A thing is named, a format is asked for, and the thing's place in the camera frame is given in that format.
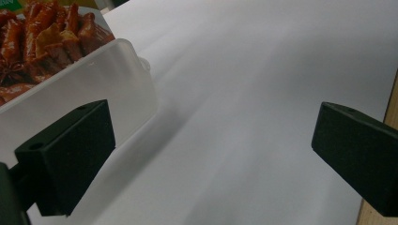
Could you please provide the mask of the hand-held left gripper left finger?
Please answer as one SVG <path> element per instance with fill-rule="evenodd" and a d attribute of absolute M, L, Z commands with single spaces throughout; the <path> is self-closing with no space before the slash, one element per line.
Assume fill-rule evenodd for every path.
<path fill-rule="evenodd" d="M 45 217 L 70 215 L 114 149 L 107 100 L 64 115 L 15 150 L 23 209 L 35 204 Z"/>

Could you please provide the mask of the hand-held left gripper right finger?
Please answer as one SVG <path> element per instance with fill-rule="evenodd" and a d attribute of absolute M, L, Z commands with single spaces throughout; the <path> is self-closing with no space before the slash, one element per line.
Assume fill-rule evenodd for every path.
<path fill-rule="evenodd" d="M 398 130 L 352 108 L 320 106 L 313 150 L 384 217 L 398 218 Z"/>

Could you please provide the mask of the clear plastic container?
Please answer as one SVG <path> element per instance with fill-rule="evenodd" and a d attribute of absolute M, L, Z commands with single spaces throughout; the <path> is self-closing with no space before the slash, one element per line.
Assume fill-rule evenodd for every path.
<path fill-rule="evenodd" d="M 117 146 L 157 111 L 149 63 L 126 39 L 107 43 L 0 106 L 0 161 L 15 165 L 18 146 L 70 111 L 102 99 L 109 104 Z"/>

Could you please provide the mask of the red and green snack packet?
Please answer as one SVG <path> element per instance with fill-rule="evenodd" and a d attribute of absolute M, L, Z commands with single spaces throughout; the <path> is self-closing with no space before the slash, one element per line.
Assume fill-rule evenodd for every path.
<path fill-rule="evenodd" d="M 95 0 L 0 0 L 0 106 L 115 39 Z"/>

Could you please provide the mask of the white table mat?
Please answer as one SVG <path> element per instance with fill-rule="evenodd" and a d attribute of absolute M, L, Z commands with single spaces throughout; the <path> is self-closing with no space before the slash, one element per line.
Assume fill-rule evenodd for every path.
<path fill-rule="evenodd" d="M 382 119 L 398 0 L 130 0 L 105 16 L 151 66 L 156 115 L 69 217 L 33 225 L 356 225 L 312 149 L 322 102 Z"/>

